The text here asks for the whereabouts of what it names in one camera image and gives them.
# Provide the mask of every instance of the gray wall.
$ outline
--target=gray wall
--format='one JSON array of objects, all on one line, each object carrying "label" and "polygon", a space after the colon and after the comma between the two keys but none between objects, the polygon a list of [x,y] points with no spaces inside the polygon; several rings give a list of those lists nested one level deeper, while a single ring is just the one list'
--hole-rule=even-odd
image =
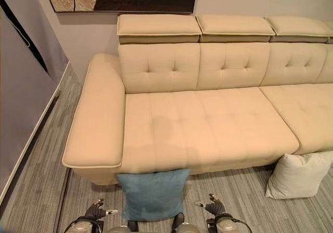
[{"label": "gray wall", "polygon": [[68,59],[38,0],[5,0],[40,51],[50,77],[59,83]]},{"label": "gray wall", "polygon": [[[96,53],[117,55],[117,15],[61,14],[39,0],[60,44],[81,81]],[[333,20],[333,0],[196,0],[195,13],[252,16],[295,15]]]},{"label": "gray wall", "polygon": [[38,0],[5,0],[39,49],[50,76],[1,10],[0,202],[68,63]]},{"label": "gray wall", "polygon": [[3,12],[1,16],[0,191],[56,88]]}]

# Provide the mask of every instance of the sofa seat cushion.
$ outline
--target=sofa seat cushion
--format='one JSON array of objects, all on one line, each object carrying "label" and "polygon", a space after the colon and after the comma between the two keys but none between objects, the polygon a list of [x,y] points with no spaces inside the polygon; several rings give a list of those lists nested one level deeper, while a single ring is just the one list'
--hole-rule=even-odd
[{"label": "sofa seat cushion", "polygon": [[333,83],[260,89],[297,136],[295,154],[333,150]]},{"label": "sofa seat cushion", "polygon": [[127,94],[119,173],[262,165],[298,147],[258,87]]}]

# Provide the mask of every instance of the white pillow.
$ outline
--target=white pillow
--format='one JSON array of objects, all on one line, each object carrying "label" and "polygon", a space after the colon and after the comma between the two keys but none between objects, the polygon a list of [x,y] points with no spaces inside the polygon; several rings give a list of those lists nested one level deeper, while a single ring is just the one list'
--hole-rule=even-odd
[{"label": "white pillow", "polygon": [[333,161],[333,151],[299,155],[284,154],[268,180],[265,196],[274,199],[307,198],[317,194],[319,184]]}]

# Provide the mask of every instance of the sofa armrest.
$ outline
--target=sofa armrest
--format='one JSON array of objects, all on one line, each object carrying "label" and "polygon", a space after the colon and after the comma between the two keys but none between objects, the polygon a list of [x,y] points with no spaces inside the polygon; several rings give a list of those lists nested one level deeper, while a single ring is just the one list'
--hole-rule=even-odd
[{"label": "sofa armrest", "polygon": [[98,54],[90,61],[63,165],[76,169],[121,166],[125,90],[119,67],[118,58],[112,55]]}]

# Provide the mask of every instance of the headrest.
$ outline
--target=headrest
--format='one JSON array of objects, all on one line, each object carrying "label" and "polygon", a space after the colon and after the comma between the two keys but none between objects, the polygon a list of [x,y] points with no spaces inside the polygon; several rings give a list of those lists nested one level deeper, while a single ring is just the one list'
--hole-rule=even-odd
[{"label": "headrest", "polygon": [[119,42],[184,43],[198,42],[201,30],[188,15],[120,15],[117,23]]},{"label": "headrest", "polygon": [[327,24],[316,19],[293,16],[270,16],[265,19],[276,33],[271,42],[325,43],[330,33]]},{"label": "headrest", "polygon": [[197,15],[201,42],[268,42],[274,31],[261,17]]}]

